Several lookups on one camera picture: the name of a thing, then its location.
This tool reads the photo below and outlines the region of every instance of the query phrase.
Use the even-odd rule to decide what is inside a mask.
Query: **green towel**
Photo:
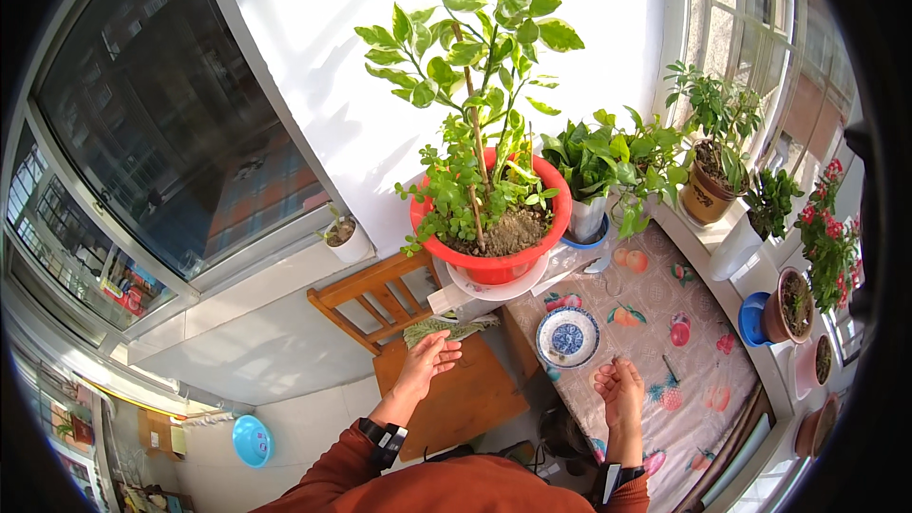
[[[424,336],[443,331],[444,329],[450,330],[450,337],[448,340],[461,341],[476,331],[483,331],[492,325],[500,324],[500,320],[492,313],[474,319],[470,323],[459,323],[455,319],[432,315],[422,322],[407,327],[402,332],[402,337],[405,339],[405,345],[411,349],[418,344],[418,341]]]

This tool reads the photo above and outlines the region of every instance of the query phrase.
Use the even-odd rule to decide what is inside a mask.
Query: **fruit print tablecloth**
[[[654,221],[613,247],[602,273],[578,272],[541,295],[507,304],[532,349],[544,315],[579,306],[599,324],[596,355],[562,370],[542,363],[601,461],[608,439],[605,405],[593,390],[600,365],[620,354],[646,382],[643,448],[651,504],[670,511],[709,467],[758,381],[744,346],[712,293]],[[666,354],[680,382],[668,372]]]

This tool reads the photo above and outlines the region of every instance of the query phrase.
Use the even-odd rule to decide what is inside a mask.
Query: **chair back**
[[[437,271],[434,269],[432,257],[426,250],[421,250],[412,257],[408,257],[405,254],[396,254],[346,279],[326,286],[320,291],[311,288],[307,290],[307,299],[329,318],[329,321],[348,333],[352,339],[363,345],[365,349],[375,355],[380,354],[379,340],[394,335],[405,327],[423,321],[433,314],[433,310],[430,307],[421,307],[415,296],[408,289],[408,286],[402,281],[403,275],[420,268],[430,270],[430,275],[433,276],[439,288],[440,280],[437,277]],[[396,290],[405,298],[408,303],[407,306],[399,302],[399,299],[393,294],[390,284],[395,286]],[[389,321],[374,307],[367,298],[369,294],[392,316],[393,321]],[[352,300],[359,302],[361,307],[377,320],[377,323],[380,324],[380,329],[372,333],[364,333],[358,325],[355,325],[348,317],[336,309],[342,303]]]

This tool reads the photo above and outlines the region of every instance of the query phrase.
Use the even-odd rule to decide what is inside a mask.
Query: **red flowering plant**
[[[822,314],[834,308],[845,309],[849,293],[858,284],[862,266],[858,220],[843,223],[834,218],[836,193],[844,177],[842,164],[833,159],[794,223],[801,230],[804,257],[811,262],[808,270],[811,291]]]

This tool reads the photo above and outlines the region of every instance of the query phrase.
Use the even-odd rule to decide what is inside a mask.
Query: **person's left hand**
[[[462,356],[462,343],[446,341],[449,336],[449,329],[431,333],[408,351],[393,387],[398,394],[423,400],[428,395],[430,379],[456,366],[454,361]]]

